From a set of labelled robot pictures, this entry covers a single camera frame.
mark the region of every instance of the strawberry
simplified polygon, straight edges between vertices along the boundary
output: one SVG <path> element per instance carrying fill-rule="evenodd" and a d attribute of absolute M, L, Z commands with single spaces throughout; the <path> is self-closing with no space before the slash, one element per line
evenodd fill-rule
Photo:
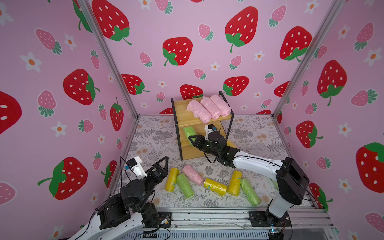
<path fill-rule="evenodd" d="M 14 125 L 22 116 L 22 109 L 13 97 L 0 91 L 0 134 Z"/>
<path fill-rule="evenodd" d="M 98 55 L 96 54 L 95 50 L 91 51 L 91 62 L 93 66 L 96 68 L 96 70 L 99 70 L 100 61 L 98 59 Z"/>
<path fill-rule="evenodd" d="M 93 0 L 92 10 L 106 38 L 114 41 L 121 41 L 123 39 L 129 45 L 132 45 L 125 40 L 129 36 L 130 28 L 128 19 L 122 11 L 107 0 Z"/>
<path fill-rule="evenodd" d="M 361 29 L 358 36 L 356 37 L 355 50 L 360 51 L 365 46 L 367 46 L 367 41 L 372 38 L 373 35 L 373 23 L 367 23 Z"/>
<path fill-rule="evenodd" d="M 364 107 L 367 103 L 372 104 L 377 100 L 378 94 L 375 90 L 361 90 L 353 96 L 351 103 L 358 107 Z"/>
<path fill-rule="evenodd" d="M 141 52 L 140 53 L 140 61 L 146 66 L 147 68 L 152 67 L 151 58 L 148 56 L 148 54 Z"/>
<path fill-rule="evenodd" d="M 137 95 L 144 92 L 149 92 L 144 90 L 144 82 L 135 75 L 122 74 L 125 86 L 127 86 L 128 92 L 132 95 Z"/>
<path fill-rule="evenodd" d="M 317 137 L 317 128 L 311 121 L 305 121 L 297 125 L 296 136 L 306 148 L 313 147 L 316 143 L 316 139 L 323 138 L 323 136 Z"/>
<path fill-rule="evenodd" d="M 100 117 L 105 121 L 107 120 L 107 110 L 104 108 L 103 104 L 99 105 L 99 112 L 100 112 Z"/>
<path fill-rule="evenodd" d="M 328 106 L 331 104 L 332 96 L 336 96 L 347 83 L 347 73 L 336 61 L 327 62 L 321 72 L 317 83 L 317 92 L 323 98 L 329 98 Z"/>
<path fill-rule="evenodd" d="M 205 38 L 206 41 L 210 41 L 214 38 L 214 32 L 211 31 L 211 27 L 205 24 L 199 25 L 199 34 L 201 38 Z"/>
<path fill-rule="evenodd" d="M 299 60 L 299 56 L 304 55 L 312 41 L 312 35 L 301 26 L 296 26 L 289 30 L 280 49 L 280 58 L 291 61 Z"/>
<path fill-rule="evenodd" d="M 308 85 L 309 85 L 308 80 L 305 80 L 303 83 L 303 86 L 301 87 L 301 95 L 302 96 L 305 96 L 305 94 L 307 94 L 308 89 L 309 89 Z"/>
<path fill-rule="evenodd" d="M 283 20 L 286 11 L 287 11 L 286 5 L 281 5 L 275 11 L 273 11 L 271 16 L 272 18 L 269 19 L 269 27 L 274 28 L 275 26 L 277 26 L 279 22 Z"/>
<path fill-rule="evenodd" d="M 289 85 L 289 82 L 285 82 L 283 84 L 281 84 L 280 86 L 278 86 L 277 88 L 275 88 L 275 91 L 274 91 L 274 94 L 278 97 L 282 97 L 285 90 L 287 89 L 288 85 Z"/>
<path fill-rule="evenodd" d="M 316 103 L 312 103 L 307 106 L 307 108 L 305 109 L 305 113 L 308 115 L 312 115 L 313 112 L 316 112 L 316 110 L 317 110 Z"/>
<path fill-rule="evenodd" d="M 180 87 L 180 93 L 183 99 L 201 98 L 203 96 L 203 90 L 199 87 L 184 84 Z"/>
<path fill-rule="evenodd" d="M 104 183 L 107 188 L 109 188 L 109 185 L 111 184 L 113 174 L 115 173 L 115 170 L 116 170 L 116 166 L 117 166 L 117 162 L 113 160 L 108 164 L 107 168 L 105 169 L 105 173 L 101 171 L 101 174 L 105 175 Z"/>
<path fill-rule="evenodd" d="M 0 206 L 16 197 L 16 189 L 7 182 L 0 182 Z"/>
<path fill-rule="evenodd" d="M 377 212 L 370 212 L 365 215 L 365 220 L 377 231 L 384 233 L 384 217 Z"/>
<path fill-rule="evenodd" d="M 167 62 L 176 66 L 182 66 L 188 62 L 189 56 L 192 52 L 192 42 L 189 38 L 179 37 L 170 38 L 163 43 L 163 55 L 167 59 L 164 66 L 167 66 Z"/>
<path fill-rule="evenodd" d="M 362 183 L 374 192 L 384 192 L 384 146 L 373 142 L 356 153 L 356 164 Z"/>
<path fill-rule="evenodd" d="M 93 168 L 95 171 L 99 170 L 99 167 L 101 165 L 101 154 L 98 152 L 95 154 L 95 159 L 93 160 Z"/>
<path fill-rule="evenodd" d="M 223 90 L 228 96 L 237 96 L 244 91 L 249 84 L 249 78 L 245 76 L 232 77 L 224 81 Z"/>
<path fill-rule="evenodd" d="M 48 50 L 52 50 L 54 54 L 60 55 L 62 53 L 60 43 L 55 41 L 55 37 L 48 31 L 40 28 L 35 29 L 37 38 L 41 44 Z"/>
<path fill-rule="evenodd" d="M 87 181 L 87 169 L 74 157 L 67 157 L 62 160 L 53 170 L 53 177 L 41 180 L 37 183 L 40 186 L 47 180 L 49 191 L 57 200 L 63 200 L 72 196 Z"/>
<path fill-rule="evenodd" d="M 64 92 L 73 100 L 90 105 L 96 96 L 93 79 L 84 69 L 77 69 L 69 74 L 63 81 Z"/>
<path fill-rule="evenodd" d="M 241 47 L 249 43 L 256 33 L 259 13 L 255 7 L 246 7 L 236 14 L 225 26 L 225 36 L 232 47 Z"/>
<path fill-rule="evenodd" d="M 331 163 L 332 162 L 328 158 L 319 157 L 319 159 L 316 160 L 317 166 L 319 166 L 323 170 L 330 168 Z"/>
<path fill-rule="evenodd" d="M 122 125 L 122 120 L 124 119 L 124 112 L 121 105 L 118 104 L 118 98 L 116 98 L 116 103 L 114 103 L 109 111 L 111 116 L 112 126 L 115 131 L 119 131 Z"/>

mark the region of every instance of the yellow wrapped roll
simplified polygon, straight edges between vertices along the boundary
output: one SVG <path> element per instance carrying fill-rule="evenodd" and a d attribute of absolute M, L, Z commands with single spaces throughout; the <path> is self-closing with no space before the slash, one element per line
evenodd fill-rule
<path fill-rule="evenodd" d="M 177 168 L 172 167 L 170 169 L 170 172 L 169 172 L 169 175 L 168 175 L 167 184 L 166 184 L 166 187 L 165 187 L 165 190 L 167 190 L 168 192 L 173 192 L 173 190 L 175 189 L 176 177 L 179 174 L 179 172 L 180 171 Z"/>
<path fill-rule="evenodd" d="M 224 196 L 227 191 L 227 186 L 209 178 L 205 180 L 204 187 L 214 191 L 221 196 Z"/>
<path fill-rule="evenodd" d="M 229 182 L 229 186 L 227 192 L 233 196 L 238 197 L 240 193 L 240 181 L 243 174 L 237 170 L 235 170 L 232 174 L 231 181 Z"/>

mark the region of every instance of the strawberry-patterned wall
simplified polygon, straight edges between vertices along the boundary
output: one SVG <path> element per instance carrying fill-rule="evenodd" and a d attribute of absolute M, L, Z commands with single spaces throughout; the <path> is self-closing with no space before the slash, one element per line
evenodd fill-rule
<path fill-rule="evenodd" d="M 2 240 L 73 235 L 125 145 L 133 118 L 82 17 L 71 0 L 0 1 Z"/>
<path fill-rule="evenodd" d="M 139 114 L 226 94 L 274 112 L 331 0 L 88 0 Z"/>
<path fill-rule="evenodd" d="M 342 239 L 384 239 L 383 11 L 383 1 L 347 1 L 282 110 Z"/>

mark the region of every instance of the plastic wrap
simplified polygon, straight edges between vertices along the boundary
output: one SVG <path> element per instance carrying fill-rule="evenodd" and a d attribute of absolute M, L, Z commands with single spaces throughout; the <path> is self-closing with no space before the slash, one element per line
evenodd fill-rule
<path fill-rule="evenodd" d="M 196 172 L 195 169 L 193 169 L 191 167 L 191 165 L 189 164 L 186 164 L 184 167 L 183 167 L 183 170 L 182 172 L 191 180 L 193 181 L 194 183 L 196 183 L 197 185 L 201 186 L 203 185 L 204 183 L 204 179 L 198 174 L 198 172 Z"/>
<path fill-rule="evenodd" d="M 257 206 L 260 204 L 260 198 L 257 196 L 255 190 L 253 189 L 250 181 L 246 178 L 243 178 L 240 181 L 241 188 L 243 189 L 245 195 L 247 196 L 248 201 L 252 206 Z"/>
<path fill-rule="evenodd" d="M 240 193 L 240 181 L 243 177 L 243 174 L 235 170 L 232 174 L 231 181 L 229 181 L 229 186 L 227 192 L 233 196 L 238 197 Z"/>
<path fill-rule="evenodd" d="M 231 113 L 231 108 L 228 106 L 228 103 L 226 103 L 219 95 L 212 95 L 210 99 L 220 109 L 222 117 L 226 117 Z"/>
<path fill-rule="evenodd" d="M 191 185 L 189 184 L 187 176 L 184 173 L 177 176 L 176 183 L 179 186 L 179 188 L 181 189 L 181 192 L 184 194 L 184 197 L 186 199 L 195 195 L 195 192 L 193 191 Z"/>
<path fill-rule="evenodd" d="M 175 189 L 176 177 L 179 174 L 179 172 L 180 171 L 177 168 L 174 168 L 174 167 L 170 168 L 167 184 L 165 187 L 165 190 L 167 190 L 168 192 L 173 192 L 173 190 Z"/>
<path fill-rule="evenodd" d="M 203 97 L 200 104 L 212 115 L 212 119 L 218 119 L 221 115 L 220 109 L 212 102 L 209 97 Z"/>
<path fill-rule="evenodd" d="M 227 186 L 219 182 L 213 181 L 212 179 L 209 179 L 209 178 L 207 178 L 204 181 L 204 187 L 214 191 L 220 196 L 224 196 L 225 193 L 227 192 Z"/>

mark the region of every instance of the green wrapped roll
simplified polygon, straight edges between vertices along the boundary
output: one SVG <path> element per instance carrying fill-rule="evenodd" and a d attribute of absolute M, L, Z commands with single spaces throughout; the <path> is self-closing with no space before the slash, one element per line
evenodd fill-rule
<path fill-rule="evenodd" d="M 188 139 L 188 142 L 189 142 L 189 145 L 193 146 L 191 141 L 189 140 L 189 136 L 195 136 L 197 135 L 195 129 L 193 127 L 185 127 L 183 128 L 184 129 L 184 132 L 185 132 L 185 136 L 187 137 Z"/>
<path fill-rule="evenodd" d="M 191 185 L 189 184 L 187 176 L 184 173 L 177 176 L 176 183 L 179 186 L 179 188 L 181 189 L 181 192 L 184 194 L 184 197 L 186 199 L 195 195 L 195 192 L 193 191 Z"/>
<path fill-rule="evenodd" d="M 257 206 L 260 204 L 260 198 L 257 196 L 255 190 L 253 189 L 250 181 L 246 178 L 241 179 L 240 186 L 245 192 L 245 195 L 247 196 L 248 201 L 251 203 L 252 206 Z"/>

